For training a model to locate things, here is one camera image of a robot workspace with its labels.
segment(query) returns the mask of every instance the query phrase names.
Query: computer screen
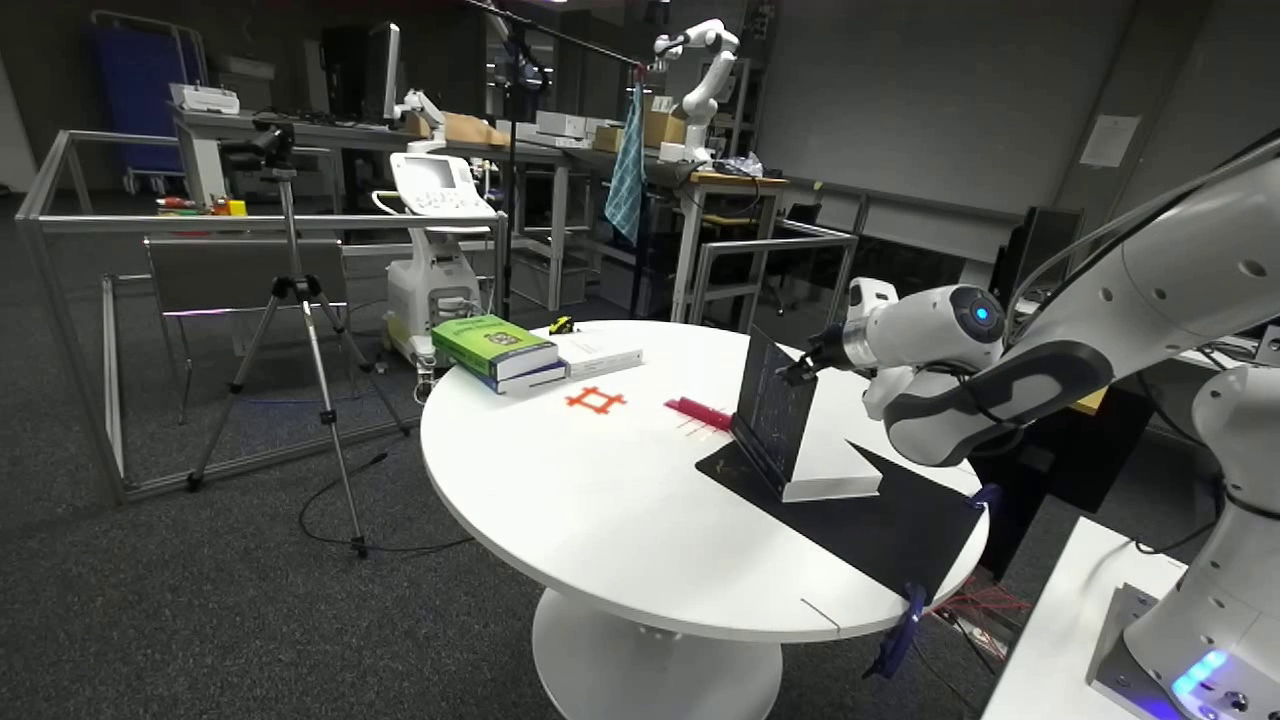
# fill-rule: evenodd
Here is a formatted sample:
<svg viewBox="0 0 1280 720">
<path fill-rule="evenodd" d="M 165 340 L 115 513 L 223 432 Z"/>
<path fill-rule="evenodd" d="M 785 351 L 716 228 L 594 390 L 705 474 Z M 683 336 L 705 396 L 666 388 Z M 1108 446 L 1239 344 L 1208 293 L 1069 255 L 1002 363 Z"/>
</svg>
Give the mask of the computer screen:
<svg viewBox="0 0 1280 720">
<path fill-rule="evenodd" d="M 402 25 L 377 25 L 363 40 L 362 121 L 398 121 L 404 96 Z"/>
<path fill-rule="evenodd" d="M 404 182 L 422 193 L 453 186 L 453 169 L 443 155 L 415 155 L 404 169 L 398 163 L 398 186 Z"/>
</svg>

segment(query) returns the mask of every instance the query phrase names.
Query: book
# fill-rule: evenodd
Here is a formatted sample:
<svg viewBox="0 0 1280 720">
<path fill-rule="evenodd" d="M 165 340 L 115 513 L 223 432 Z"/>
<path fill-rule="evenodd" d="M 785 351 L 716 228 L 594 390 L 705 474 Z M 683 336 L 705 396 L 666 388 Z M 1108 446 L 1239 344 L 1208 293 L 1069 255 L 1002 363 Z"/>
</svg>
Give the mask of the book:
<svg viewBox="0 0 1280 720">
<path fill-rule="evenodd" d="M 487 379 L 505 383 L 512 377 L 547 366 L 562 359 L 558 344 L 545 336 L 533 336 L 520 325 L 508 325 L 501 316 L 457 316 L 433 329 L 438 354 L 450 363 Z"/>
<path fill-rule="evenodd" d="M 558 363 L 508 377 L 508 379 L 487 379 L 487 388 L 501 390 L 501 396 L 526 396 L 526 390 L 536 390 L 545 383 L 558 383 L 562 377 L 570 377 L 570 363 L 558 359 Z"/>
<path fill-rule="evenodd" d="M 603 377 L 622 366 L 637 366 L 645 359 L 642 344 L 615 336 L 594 336 L 594 329 L 577 329 L 570 336 L 553 336 L 570 377 Z"/>
<path fill-rule="evenodd" d="M 839 432 L 809 425 L 785 502 L 880 494 L 880 466 Z"/>
</svg>

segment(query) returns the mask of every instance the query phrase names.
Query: white round table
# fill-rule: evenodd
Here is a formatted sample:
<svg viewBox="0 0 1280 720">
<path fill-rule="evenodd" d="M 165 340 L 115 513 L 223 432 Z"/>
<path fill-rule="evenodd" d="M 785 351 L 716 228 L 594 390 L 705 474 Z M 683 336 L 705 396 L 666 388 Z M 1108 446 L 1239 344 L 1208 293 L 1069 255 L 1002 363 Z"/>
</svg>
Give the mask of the white round table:
<svg viewBox="0 0 1280 720">
<path fill-rule="evenodd" d="M 694 466 L 727 432 L 666 403 L 689 396 L 734 411 L 748 336 L 642 318 L 579 332 L 642 344 L 645 363 L 536 396 L 496 396 L 450 371 L 422 425 L 453 517 L 547 587 L 533 661 L 563 716 L 768 716 L 781 642 L 868 635 L 906 617 L 897 592 Z M 570 403 L 587 383 L 622 403 Z M 861 377 L 826 371 L 819 383 L 813 421 L 899 459 L 861 407 Z M 917 473 L 956 491 L 981 489 L 970 465 Z M 985 538 L 990 517 L 935 595 L 964 584 Z"/>
</svg>

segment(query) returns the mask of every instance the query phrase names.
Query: red marker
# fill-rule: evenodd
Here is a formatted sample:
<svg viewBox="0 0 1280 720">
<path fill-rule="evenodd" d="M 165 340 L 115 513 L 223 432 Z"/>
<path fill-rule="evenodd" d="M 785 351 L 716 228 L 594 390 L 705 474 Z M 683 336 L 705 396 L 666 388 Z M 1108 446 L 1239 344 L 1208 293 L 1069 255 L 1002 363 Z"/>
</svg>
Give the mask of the red marker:
<svg viewBox="0 0 1280 720">
<path fill-rule="evenodd" d="M 681 411 L 681 415 L 694 415 L 699 425 L 714 425 L 720 432 L 734 432 L 734 415 L 726 415 L 726 411 L 716 411 L 716 407 L 709 407 L 699 401 L 681 396 L 681 401 L 668 401 L 668 407 Z"/>
</svg>

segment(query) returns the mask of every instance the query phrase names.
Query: blue object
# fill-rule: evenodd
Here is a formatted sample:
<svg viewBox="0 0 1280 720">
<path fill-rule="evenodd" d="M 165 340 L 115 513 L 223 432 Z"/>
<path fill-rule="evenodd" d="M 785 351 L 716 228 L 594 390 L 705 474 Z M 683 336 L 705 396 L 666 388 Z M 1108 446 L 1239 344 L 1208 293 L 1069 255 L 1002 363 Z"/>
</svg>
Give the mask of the blue object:
<svg viewBox="0 0 1280 720">
<path fill-rule="evenodd" d="M 187 83 L 198 57 L 178 33 L 97 18 L 91 25 L 97 66 L 104 78 L 108 124 L 115 133 L 174 135 L 167 83 Z M 180 171 L 178 148 L 121 148 L 129 171 Z"/>
<path fill-rule="evenodd" d="M 1184 674 L 1171 678 L 1177 700 L 1194 700 L 1194 693 L 1229 662 L 1229 650 L 1206 650 Z"/>
<path fill-rule="evenodd" d="M 925 587 L 908 584 L 908 611 L 897 618 L 897 628 L 886 635 L 878 662 L 864 674 L 897 674 L 917 642 L 925 618 Z"/>
<path fill-rule="evenodd" d="M 1002 502 L 1002 482 L 985 482 L 981 491 L 970 494 L 970 508 L 981 513 L 997 513 Z"/>
<path fill-rule="evenodd" d="M 611 161 L 611 182 L 603 200 L 603 219 L 637 249 L 642 242 L 642 202 L 645 202 L 645 91 L 634 87 L 629 121 L 624 121 L 624 143 Z"/>
</svg>

